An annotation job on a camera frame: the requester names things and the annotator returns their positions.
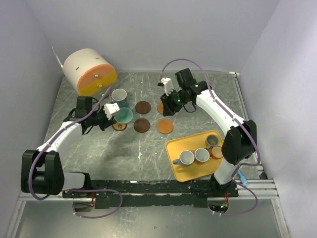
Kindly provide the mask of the tan wooden coaster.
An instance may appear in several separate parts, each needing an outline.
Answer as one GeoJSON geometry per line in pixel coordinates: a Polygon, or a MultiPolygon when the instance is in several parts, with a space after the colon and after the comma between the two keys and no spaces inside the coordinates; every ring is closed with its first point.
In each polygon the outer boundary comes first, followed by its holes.
{"type": "Polygon", "coordinates": [[[163,114],[163,103],[157,105],[157,111],[162,115],[163,114]]]}

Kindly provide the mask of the light orange wooden coaster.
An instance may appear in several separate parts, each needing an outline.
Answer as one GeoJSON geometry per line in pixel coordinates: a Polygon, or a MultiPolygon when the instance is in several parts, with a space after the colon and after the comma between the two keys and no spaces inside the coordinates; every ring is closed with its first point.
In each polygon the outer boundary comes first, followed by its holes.
{"type": "Polygon", "coordinates": [[[169,134],[173,131],[173,123],[168,119],[161,119],[157,123],[157,129],[162,134],[169,134]]]}

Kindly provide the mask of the yellow black-rimmed coaster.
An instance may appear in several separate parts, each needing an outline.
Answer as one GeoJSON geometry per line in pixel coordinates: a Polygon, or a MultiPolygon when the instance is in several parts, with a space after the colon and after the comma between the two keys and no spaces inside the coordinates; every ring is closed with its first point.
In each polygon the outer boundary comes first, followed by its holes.
{"type": "Polygon", "coordinates": [[[127,128],[127,124],[115,123],[112,125],[115,131],[124,131],[127,128]]]}

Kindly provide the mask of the teal cup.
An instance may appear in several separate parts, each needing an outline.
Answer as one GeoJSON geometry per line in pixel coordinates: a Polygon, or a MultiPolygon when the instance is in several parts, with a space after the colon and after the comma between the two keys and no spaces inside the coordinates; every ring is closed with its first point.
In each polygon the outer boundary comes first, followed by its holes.
{"type": "Polygon", "coordinates": [[[133,112],[129,108],[120,108],[119,113],[114,117],[117,123],[128,124],[133,119],[133,112]]]}

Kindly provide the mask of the dark brown wooden coaster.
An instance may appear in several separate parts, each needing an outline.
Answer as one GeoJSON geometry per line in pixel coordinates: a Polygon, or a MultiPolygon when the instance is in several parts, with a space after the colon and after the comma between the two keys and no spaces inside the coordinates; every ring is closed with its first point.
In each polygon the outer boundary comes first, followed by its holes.
{"type": "Polygon", "coordinates": [[[135,105],[135,110],[140,114],[147,114],[151,110],[151,104],[147,101],[139,101],[135,105]]]}

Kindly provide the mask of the dark walnut wooden coaster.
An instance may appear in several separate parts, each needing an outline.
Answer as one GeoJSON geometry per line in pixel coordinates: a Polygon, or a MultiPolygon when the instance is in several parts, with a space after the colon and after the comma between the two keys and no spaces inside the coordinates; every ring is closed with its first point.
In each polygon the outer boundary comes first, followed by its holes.
{"type": "Polygon", "coordinates": [[[135,120],[133,126],[134,126],[135,131],[137,131],[139,133],[144,133],[150,129],[151,124],[147,119],[139,118],[139,119],[135,120]]]}

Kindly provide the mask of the large white blue-handled mug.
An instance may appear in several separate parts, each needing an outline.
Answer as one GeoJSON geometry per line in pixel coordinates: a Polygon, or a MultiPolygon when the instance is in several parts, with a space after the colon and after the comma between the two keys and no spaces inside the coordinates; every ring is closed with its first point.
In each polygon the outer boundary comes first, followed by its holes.
{"type": "Polygon", "coordinates": [[[111,99],[117,103],[120,108],[128,108],[127,92],[124,89],[115,89],[111,93],[111,99]]]}

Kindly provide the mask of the white grey-handled cup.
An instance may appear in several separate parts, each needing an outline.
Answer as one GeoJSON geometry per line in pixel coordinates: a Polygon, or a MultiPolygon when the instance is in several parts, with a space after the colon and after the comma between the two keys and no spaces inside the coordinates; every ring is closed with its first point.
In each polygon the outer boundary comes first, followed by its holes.
{"type": "Polygon", "coordinates": [[[180,166],[186,167],[193,164],[194,161],[195,161],[194,153],[189,150],[184,150],[180,153],[179,158],[176,160],[173,160],[172,163],[174,165],[180,165],[180,166]]]}

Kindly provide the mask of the white pink cup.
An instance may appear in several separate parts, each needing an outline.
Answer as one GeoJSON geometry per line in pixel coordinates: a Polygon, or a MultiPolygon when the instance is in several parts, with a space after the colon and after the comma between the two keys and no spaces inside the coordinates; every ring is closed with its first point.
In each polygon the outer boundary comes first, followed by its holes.
{"type": "Polygon", "coordinates": [[[210,158],[210,153],[207,149],[205,148],[198,148],[194,152],[195,160],[197,163],[205,163],[209,160],[210,158]]]}

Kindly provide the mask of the yellow plastic tray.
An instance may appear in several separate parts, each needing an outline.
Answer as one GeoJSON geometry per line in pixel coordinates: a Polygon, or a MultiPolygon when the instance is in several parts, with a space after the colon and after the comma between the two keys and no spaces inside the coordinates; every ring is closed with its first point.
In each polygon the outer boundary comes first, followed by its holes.
{"type": "Polygon", "coordinates": [[[222,146],[223,140],[219,132],[216,130],[210,130],[182,138],[177,138],[166,143],[166,152],[170,160],[173,174],[177,181],[186,182],[200,177],[209,176],[216,172],[223,160],[222,158],[215,159],[214,157],[210,157],[210,159],[205,163],[198,163],[195,161],[193,164],[188,166],[174,165],[172,163],[174,160],[179,158],[181,152],[184,150],[190,150],[194,152],[199,148],[205,148],[205,140],[209,135],[217,136],[219,139],[219,146],[222,146]]]}

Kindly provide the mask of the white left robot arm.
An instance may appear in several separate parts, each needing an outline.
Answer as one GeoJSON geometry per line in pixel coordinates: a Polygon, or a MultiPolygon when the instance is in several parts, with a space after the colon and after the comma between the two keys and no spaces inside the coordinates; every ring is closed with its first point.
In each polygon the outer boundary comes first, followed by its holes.
{"type": "Polygon", "coordinates": [[[101,106],[93,97],[77,97],[76,107],[69,112],[58,131],[37,149],[23,153],[21,191],[48,197],[69,190],[82,198],[90,196],[93,191],[90,175],[85,172],[65,173],[61,158],[77,138],[89,133],[93,127],[105,130],[115,124],[114,116],[119,111],[116,103],[101,106]]]}

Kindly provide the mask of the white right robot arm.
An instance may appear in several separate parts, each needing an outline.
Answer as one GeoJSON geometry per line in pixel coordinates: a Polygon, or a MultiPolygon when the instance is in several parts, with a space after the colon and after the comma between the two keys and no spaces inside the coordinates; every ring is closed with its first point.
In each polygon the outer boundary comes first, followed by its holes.
{"type": "Polygon", "coordinates": [[[158,85],[164,88],[161,96],[163,116],[172,116],[187,103],[203,109],[225,134],[222,145],[223,160],[211,177],[210,191],[215,197],[221,197],[232,184],[233,177],[244,160],[252,154],[258,155],[257,126],[253,120],[245,120],[233,113],[211,89],[207,79],[197,82],[190,69],[175,74],[179,91],[173,87],[170,78],[160,77],[158,85]]]}

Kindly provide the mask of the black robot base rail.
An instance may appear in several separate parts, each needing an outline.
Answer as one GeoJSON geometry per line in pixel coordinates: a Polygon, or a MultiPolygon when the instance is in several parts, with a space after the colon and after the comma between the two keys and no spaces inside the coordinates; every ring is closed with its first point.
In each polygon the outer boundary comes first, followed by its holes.
{"type": "Polygon", "coordinates": [[[237,186],[217,190],[210,180],[92,180],[91,189],[112,189],[122,194],[123,207],[182,206],[206,208],[208,199],[238,197],[237,186]]]}

